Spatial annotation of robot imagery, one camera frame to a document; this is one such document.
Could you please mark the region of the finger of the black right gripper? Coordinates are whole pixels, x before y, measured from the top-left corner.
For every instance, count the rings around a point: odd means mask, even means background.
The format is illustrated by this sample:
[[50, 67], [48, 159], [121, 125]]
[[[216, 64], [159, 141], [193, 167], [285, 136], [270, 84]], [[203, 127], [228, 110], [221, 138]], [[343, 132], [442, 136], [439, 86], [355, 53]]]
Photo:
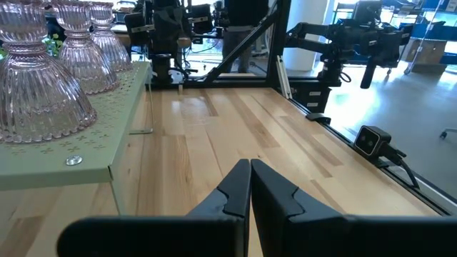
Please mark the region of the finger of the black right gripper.
[[207, 34], [213, 31], [214, 25], [209, 4], [192, 6], [189, 11], [189, 21], [195, 34]]
[[142, 13], [126, 14], [124, 22], [132, 45], [143, 46], [148, 44], [150, 32], [154, 30], [154, 25], [146, 24]]

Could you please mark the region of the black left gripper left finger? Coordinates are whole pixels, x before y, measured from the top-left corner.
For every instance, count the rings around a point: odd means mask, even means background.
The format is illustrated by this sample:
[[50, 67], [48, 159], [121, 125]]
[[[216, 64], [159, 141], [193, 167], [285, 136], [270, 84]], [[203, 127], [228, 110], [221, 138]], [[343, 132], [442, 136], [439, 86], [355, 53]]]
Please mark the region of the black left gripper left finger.
[[246, 256], [251, 164], [239, 160], [184, 216], [98, 216], [60, 234], [59, 256]]

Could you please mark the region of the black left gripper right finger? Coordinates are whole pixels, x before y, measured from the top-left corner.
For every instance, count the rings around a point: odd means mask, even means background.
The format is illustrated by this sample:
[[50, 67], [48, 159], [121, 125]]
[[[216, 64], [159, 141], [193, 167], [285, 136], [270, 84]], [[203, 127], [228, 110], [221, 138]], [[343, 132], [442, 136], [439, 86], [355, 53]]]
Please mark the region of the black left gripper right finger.
[[251, 200], [265, 256], [456, 257], [452, 216], [343, 214], [261, 160], [252, 160], [251, 169]]

